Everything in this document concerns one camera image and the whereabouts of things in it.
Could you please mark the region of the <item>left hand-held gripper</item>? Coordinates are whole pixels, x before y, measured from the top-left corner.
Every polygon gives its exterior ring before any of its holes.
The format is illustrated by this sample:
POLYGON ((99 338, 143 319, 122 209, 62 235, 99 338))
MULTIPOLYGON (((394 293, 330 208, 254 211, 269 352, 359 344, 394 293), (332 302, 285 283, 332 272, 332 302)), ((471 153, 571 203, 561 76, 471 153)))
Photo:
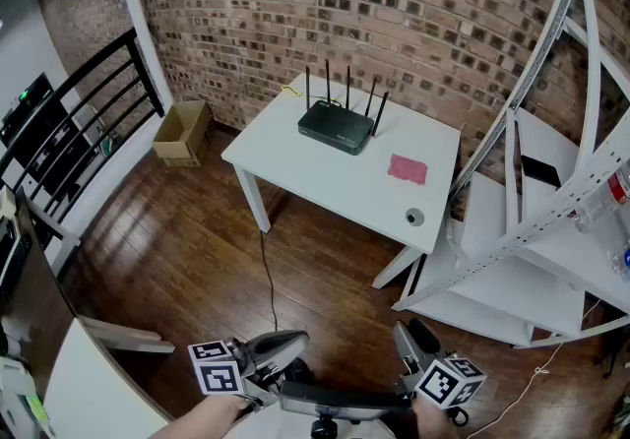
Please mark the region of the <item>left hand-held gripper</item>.
POLYGON ((232 338, 193 344, 188 353, 203 395, 233 395, 260 409, 279 400, 285 371, 308 344, 305 331, 283 330, 246 343, 232 338))

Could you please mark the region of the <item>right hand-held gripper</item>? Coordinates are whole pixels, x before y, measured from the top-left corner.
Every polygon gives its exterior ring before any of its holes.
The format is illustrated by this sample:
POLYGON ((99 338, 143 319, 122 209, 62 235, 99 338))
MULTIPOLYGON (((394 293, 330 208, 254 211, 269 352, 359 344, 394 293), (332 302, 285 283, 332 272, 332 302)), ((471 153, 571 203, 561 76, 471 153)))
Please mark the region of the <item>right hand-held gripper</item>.
MULTIPOLYGON (((393 337, 399 358, 408 371, 416 370, 414 347, 423 356, 440 352, 437 337, 419 320, 412 319, 408 327, 397 321, 393 337)), ((467 403, 486 380, 486 374, 468 358, 451 356, 432 360, 426 368, 403 377, 406 391, 424 396, 441 409, 460 407, 467 403)))

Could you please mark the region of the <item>pink cloth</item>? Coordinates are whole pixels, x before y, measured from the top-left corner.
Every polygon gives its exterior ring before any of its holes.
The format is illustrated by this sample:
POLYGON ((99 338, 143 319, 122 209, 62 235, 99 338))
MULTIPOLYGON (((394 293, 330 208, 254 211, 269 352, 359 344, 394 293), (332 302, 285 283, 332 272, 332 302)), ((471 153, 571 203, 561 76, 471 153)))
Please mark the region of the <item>pink cloth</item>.
POLYGON ((392 155, 388 174, 394 178, 424 185, 427 176, 427 165, 418 160, 399 155, 392 155))

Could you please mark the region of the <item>black router with antennas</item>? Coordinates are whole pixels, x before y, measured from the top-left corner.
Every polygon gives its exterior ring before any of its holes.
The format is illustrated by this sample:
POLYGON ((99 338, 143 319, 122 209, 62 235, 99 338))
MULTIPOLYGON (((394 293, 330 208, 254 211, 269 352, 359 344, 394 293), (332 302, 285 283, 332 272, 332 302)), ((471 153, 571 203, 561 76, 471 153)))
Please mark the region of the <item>black router with antennas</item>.
POLYGON ((384 92, 376 117, 370 116, 371 103, 374 99, 377 80, 373 79, 362 113, 350 108, 351 82, 350 66, 346 67, 345 101, 340 103, 331 96, 330 63, 325 60, 326 95, 313 98, 310 92, 310 68, 305 72, 306 111, 297 123, 298 132, 319 143, 336 150, 358 156, 378 130, 389 93, 384 92))

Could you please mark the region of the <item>person's left forearm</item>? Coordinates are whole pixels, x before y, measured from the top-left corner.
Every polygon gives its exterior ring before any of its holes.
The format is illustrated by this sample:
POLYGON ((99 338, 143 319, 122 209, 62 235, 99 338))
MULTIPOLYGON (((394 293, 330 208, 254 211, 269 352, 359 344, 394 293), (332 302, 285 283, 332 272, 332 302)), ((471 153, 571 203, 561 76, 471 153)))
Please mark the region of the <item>person's left forearm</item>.
POLYGON ((209 396, 169 423, 158 439, 222 439, 248 402, 237 396, 209 396))

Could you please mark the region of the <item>person's right forearm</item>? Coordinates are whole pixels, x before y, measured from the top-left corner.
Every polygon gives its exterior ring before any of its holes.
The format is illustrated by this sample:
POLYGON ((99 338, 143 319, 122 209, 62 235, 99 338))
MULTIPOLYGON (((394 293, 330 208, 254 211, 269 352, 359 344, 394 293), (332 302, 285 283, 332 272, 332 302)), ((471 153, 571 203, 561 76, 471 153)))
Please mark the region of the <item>person's right forearm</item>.
POLYGON ((448 415, 431 401, 417 396, 411 408, 415 414, 419 439, 460 439, 448 415))

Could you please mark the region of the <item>person's white shirt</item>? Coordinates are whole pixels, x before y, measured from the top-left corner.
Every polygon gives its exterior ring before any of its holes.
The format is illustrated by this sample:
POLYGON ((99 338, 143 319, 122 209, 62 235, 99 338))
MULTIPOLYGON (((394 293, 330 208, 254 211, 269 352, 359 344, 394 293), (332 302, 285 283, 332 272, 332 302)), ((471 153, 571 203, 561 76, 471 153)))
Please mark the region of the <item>person's white shirt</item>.
MULTIPOLYGON (((279 405, 251 412, 240 418, 223 439, 312 439, 314 416, 282 410, 279 405)), ((381 421, 362 421, 354 425, 334 420, 337 439, 396 439, 381 421)))

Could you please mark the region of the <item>white metal shelf rack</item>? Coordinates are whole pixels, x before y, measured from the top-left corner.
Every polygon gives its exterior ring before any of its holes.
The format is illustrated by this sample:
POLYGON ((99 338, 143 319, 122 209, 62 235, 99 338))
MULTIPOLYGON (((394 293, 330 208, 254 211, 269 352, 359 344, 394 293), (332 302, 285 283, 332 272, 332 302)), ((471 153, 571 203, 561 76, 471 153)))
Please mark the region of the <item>white metal shelf rack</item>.
POLYGON ((454 181, 469 192, 462 220, 445 219, 435 250, 413 262, 397 310, 517 348, 556 345, 630 326, 630 282, 611 257, 630 240, 630 202, 588 233, 578 207, 630 161, 630 74, 600 43, 595 0, 554 0, 533 54, 488 133, 454 181), (586 105, 578 144, 523 100, 552 46, 568 35, 586 50, 586 105), (553 165, 559 189, 523 174, 521 156, 553 165))

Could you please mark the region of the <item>white desk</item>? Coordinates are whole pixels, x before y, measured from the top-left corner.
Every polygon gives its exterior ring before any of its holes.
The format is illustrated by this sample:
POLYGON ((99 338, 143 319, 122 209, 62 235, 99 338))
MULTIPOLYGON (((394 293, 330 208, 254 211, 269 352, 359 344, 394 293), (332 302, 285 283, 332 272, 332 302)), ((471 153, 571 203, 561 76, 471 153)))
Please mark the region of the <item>white desk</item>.
POLYGON ((78 319, 60 347, 43 405, 53 439, 149 439, 171 421, 78 319))

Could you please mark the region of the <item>flat black device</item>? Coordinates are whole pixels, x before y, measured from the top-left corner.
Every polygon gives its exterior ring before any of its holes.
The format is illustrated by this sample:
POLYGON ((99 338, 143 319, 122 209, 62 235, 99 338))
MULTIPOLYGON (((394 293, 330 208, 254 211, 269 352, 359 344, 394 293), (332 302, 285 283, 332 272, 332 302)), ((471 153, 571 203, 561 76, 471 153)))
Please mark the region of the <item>flat black device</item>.
POLYGON ((521 156, 523 174, 536 181, 545 183, 559 189, 562 185, 557 169, 546 162, 529 156, 521 156))

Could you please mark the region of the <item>clear bottle with blue label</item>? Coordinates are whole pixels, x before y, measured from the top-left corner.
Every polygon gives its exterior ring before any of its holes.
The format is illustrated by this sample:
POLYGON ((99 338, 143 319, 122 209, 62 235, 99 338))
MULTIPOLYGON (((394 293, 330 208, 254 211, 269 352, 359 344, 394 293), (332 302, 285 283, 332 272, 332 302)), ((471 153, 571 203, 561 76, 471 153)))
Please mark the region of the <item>clear bottle with blue label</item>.
POLYGON ((630 282, 630 240, 612 255, 610 266, 616 275, 630 282))

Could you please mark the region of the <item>open cardboard box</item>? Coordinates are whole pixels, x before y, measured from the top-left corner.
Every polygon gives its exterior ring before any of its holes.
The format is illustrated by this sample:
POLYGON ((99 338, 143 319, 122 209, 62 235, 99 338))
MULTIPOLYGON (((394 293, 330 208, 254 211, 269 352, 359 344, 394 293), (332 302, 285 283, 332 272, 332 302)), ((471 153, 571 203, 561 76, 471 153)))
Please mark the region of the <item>open cardboard box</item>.
POLYGON ((153 149, 168 166, 200 166, 214 135, 214 118, 203 101, 175 103, 153 139, 153 149))

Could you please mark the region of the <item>clear bottle with red label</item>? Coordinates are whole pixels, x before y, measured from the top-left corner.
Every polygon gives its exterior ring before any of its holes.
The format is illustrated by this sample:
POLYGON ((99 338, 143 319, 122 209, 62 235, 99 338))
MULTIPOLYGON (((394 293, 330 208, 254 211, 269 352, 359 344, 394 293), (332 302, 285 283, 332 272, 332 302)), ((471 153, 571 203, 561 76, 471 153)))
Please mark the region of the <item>clear bottle with red label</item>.
POLYGON ((630 202, 630 161, 623 163, 576 210, 574 224, 581 233, 588 233, 600 220, 630 202))

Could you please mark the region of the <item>black metal railing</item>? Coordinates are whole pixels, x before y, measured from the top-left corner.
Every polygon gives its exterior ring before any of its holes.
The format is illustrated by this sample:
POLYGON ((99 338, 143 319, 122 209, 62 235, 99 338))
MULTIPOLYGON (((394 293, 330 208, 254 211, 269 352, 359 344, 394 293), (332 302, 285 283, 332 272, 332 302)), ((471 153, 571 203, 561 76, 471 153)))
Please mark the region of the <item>black metal railing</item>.
POLYGON ((68 117, 79 127, 78 135, 89 142, 86 154, 95 153, 80 176, 79 190, 72 198, 55 200, 40 184, 33 183, 26 170, 12 168, 16 141, 9 146, 0 143, 0 187, 25 190, 47 215, 62 222, 122 147, 153 117, 162 117, 164 108, 140 53, 135 30, 111 41, 53 88, 44 103, 53 101, 63 104, 68 117))

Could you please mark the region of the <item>black cabinet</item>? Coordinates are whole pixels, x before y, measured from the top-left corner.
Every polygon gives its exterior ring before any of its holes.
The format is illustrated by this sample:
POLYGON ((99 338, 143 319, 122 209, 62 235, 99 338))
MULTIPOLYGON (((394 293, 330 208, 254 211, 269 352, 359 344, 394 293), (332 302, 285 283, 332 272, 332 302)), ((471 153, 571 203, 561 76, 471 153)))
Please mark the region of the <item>black cabinet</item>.
POLYGON ((63 200, 75 196, 95 153, 86 154, 89 142, 78 135, 79 127, 61 102, 44 103, 52 93, 46 75, 40 74, 0 119, 0 143, 9 146, 16 141, 10 166, 26 170, 34 184, 63 200))

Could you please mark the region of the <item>black chest mount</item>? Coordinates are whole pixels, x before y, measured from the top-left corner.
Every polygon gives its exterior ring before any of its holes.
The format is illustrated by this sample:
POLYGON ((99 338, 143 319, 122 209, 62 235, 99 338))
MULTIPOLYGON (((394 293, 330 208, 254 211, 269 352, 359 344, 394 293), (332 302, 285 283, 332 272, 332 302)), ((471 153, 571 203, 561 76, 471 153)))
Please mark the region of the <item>black chest mount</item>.
POLYGON ((395 393, 342 391, 284 381, 280 406, 283 411, 315 417, 310 439, 338 439, 338 421, 359 425, 401 414, 410 408, 410 399, 395 393))

